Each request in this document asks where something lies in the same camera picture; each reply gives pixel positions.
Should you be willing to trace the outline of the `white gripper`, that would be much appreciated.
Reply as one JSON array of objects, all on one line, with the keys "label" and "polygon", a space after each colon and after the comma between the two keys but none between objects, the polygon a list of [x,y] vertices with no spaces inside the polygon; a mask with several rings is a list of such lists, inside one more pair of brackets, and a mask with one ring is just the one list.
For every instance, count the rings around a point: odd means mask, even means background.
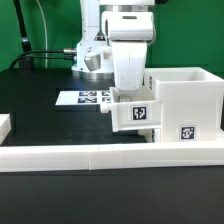
[{"label": "white gripper", "polygon": [[112,41],[115,87],[119,92],[137,92],[143,81],[147,43]]}]

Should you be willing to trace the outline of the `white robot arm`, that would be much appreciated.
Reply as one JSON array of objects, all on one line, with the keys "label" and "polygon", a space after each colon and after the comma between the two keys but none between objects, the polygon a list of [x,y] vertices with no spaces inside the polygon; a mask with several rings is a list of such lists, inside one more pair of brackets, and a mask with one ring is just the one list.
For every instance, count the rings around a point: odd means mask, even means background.
[{"label": "white robot arm", "polygon": [[152,8],[167,1],[80,0],[82,37],[72,69],[89,78],[113,76],[120,93],[137,92],[156,40]]}]

